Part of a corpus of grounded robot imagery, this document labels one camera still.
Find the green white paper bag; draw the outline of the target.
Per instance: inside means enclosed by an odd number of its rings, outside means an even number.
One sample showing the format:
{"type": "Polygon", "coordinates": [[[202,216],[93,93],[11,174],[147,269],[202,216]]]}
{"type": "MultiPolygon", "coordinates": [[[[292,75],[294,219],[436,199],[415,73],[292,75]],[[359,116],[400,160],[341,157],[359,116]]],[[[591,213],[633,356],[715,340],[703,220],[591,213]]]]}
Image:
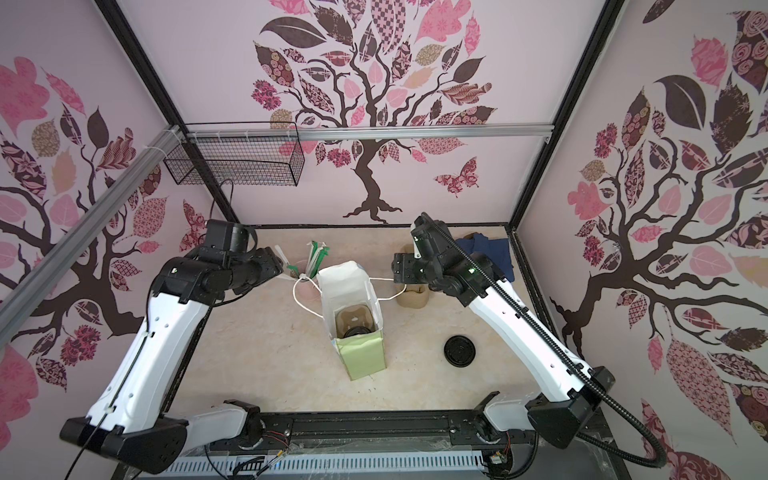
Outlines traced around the green white paper bag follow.
{"type": "Polygon", "coordinates": [[[350,380],[356,381],[386,369],[384,317],[381,304],[406,291],[379,296],[376,279],[355,261],[326,267],[313,278],[297,273],[292,287],[295,303],[322,319],[325,329],[350,380]],[[298,287],[306,284],[320,295],[321,310],[314,311],[298,298],[298,287]]]}

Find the pink straw holder cup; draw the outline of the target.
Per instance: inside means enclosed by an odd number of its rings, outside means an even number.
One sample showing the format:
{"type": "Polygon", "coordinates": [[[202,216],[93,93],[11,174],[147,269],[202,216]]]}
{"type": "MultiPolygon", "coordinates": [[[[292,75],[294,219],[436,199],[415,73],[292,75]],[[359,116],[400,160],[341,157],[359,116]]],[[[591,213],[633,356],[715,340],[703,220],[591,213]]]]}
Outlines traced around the pink straw holder cup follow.
{"type": "Polygon", "coordinates": [[[296,278],[298,283],[296,285],[296,295],[301,302],[313,302],[319,301],[321,298],[321,291],[317,287],[313,279],[302,279],[301,276],[306,273],[306,262],[298,262],[296,264],[296,278]]]}

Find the wrapped straws bundle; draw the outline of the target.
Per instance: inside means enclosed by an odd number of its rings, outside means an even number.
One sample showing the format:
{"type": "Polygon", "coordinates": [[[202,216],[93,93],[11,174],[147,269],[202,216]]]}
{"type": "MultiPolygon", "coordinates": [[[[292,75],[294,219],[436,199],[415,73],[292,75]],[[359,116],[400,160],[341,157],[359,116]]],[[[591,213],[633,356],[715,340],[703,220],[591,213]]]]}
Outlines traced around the wrapped straws bundle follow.
{"type": "Polygon", "coordinates": [[[330,248],[325,242],[310,241],[307,246],[309,253],[304,263],[289,263],[287,266],[288,274],[294,278],[305,275],[309,279],[314,279],[321,269],[321,265],[330,253],[330,248]]]}

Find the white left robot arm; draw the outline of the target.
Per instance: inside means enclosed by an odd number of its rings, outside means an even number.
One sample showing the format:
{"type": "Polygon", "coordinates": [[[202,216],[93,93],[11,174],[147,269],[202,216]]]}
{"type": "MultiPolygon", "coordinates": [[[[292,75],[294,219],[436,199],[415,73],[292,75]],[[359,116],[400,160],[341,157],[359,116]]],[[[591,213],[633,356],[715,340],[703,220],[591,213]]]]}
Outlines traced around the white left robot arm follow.
{"type": "Polygon", "coordinates": [[[168,410],[213,310],[228,294],[239,299],[282,272],[272,249],[259,247],[254,227],[208,221],[202,245],[168,260],[155,276],[145,318],[116,373],[85,416],[65,421],[60,439],[148,474],[220,440],[257,445],[264,425],[256,405],[226,400],[186,418],[168,410]]]}

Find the stack of black lids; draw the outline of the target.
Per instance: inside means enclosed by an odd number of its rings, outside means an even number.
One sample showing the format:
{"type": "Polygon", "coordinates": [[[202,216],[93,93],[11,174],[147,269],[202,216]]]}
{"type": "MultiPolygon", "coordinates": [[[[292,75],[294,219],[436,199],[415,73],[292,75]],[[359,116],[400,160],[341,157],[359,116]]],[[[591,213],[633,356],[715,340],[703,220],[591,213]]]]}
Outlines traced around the stack of black lids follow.
{"type": "Polygon", "coordinates": [[[446,340],[443,354],[446,361],[453,367],[466,368],[476,357],[476,347],[468,337],[454,335],[446,340]]]}

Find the stack of pulp cup carriers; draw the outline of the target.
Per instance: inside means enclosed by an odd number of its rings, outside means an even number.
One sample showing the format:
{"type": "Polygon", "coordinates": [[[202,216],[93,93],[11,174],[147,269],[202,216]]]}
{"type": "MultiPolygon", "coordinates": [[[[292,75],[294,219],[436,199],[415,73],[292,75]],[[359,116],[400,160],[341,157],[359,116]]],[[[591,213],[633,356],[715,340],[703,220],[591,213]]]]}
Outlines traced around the stack of pulp cup carriers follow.
{"type": "Polygon", "coordinates": [[[397,304],[408,309],[422,309],[429,301],[431,291],[427,285],[407,284],[395,298],[397,304]]]}

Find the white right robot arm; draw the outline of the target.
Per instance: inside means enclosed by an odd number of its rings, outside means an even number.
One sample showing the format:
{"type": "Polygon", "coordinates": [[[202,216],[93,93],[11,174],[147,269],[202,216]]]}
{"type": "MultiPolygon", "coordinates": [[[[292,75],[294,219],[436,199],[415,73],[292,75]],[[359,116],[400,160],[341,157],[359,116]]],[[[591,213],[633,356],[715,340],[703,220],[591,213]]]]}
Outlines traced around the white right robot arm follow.
{"type": "Polygon", "coordinates": [[[537,391],[520,398],[492,393],[479,406],[479,430],[493,438],[533,431],[565,449],[601,403],[590,380],[609,389],[612,374],[592,368],[568,350],[522,302],[503,272],[485,255],[465,252],[447,225],[421,214],[412,224],[413,252],[392,261],[393,279],[426,285],[459,301],[484,320],[533,376],[537,391]]]}

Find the blue paper napkins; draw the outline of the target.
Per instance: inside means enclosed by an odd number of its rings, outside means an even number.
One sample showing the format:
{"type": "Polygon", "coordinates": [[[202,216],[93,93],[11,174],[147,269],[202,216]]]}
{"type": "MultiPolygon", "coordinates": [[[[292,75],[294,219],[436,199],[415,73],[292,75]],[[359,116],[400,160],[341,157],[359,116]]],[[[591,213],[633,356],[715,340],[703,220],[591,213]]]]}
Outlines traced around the blue paper napkins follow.
{"type": "Polygon", "coordinates": [[[457,239],[456,242],[469,254],[484,254],[503,272],[504,277],[509,282],[515,280],[514,266],[507,240],[490,239],[482,233],[475,232],[457,239]]]}

